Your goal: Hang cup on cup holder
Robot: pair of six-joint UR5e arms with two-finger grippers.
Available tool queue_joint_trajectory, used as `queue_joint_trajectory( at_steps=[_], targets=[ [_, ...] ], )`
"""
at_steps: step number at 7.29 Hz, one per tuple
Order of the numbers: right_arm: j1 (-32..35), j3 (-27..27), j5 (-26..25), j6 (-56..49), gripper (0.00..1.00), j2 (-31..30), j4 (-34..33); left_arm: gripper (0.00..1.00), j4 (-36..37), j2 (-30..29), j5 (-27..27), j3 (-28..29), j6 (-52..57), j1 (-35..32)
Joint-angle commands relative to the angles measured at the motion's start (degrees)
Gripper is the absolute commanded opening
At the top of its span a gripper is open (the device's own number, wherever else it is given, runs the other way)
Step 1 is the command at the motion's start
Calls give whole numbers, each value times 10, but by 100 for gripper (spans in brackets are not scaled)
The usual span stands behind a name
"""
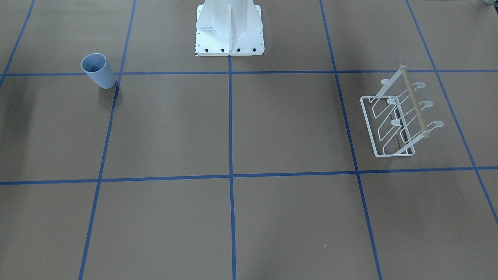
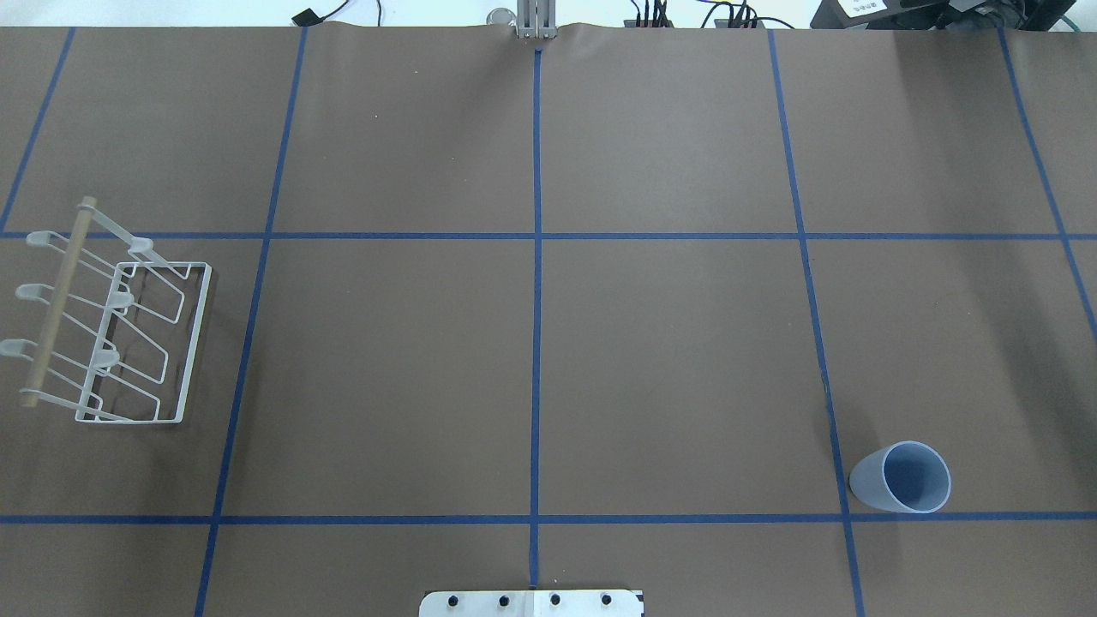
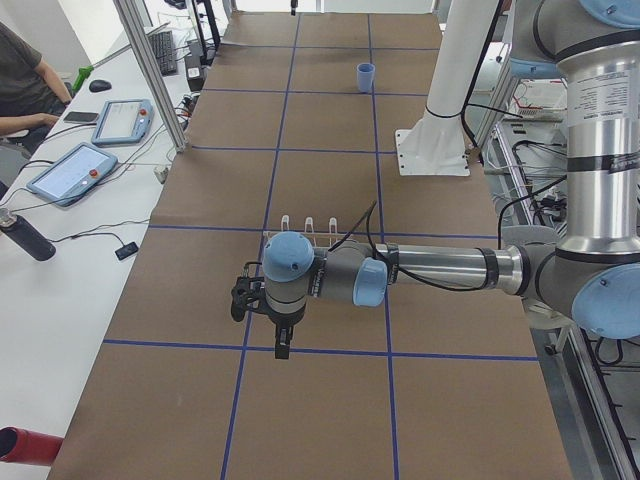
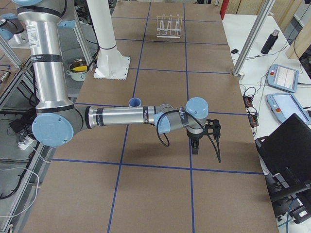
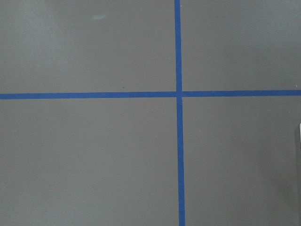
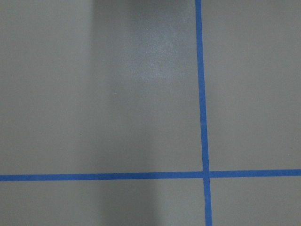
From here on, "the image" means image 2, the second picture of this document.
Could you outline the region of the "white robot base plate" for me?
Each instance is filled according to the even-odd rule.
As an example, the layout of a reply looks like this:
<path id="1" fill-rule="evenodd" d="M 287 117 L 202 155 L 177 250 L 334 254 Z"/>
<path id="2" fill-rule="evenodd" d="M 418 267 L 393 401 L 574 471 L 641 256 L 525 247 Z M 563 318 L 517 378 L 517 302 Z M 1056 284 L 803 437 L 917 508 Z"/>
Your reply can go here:
<path id="1" fill-rule="evenodd" d="M 420 602 L 419 616 L 644 616 L 638 590 L 443 590 Z"/>

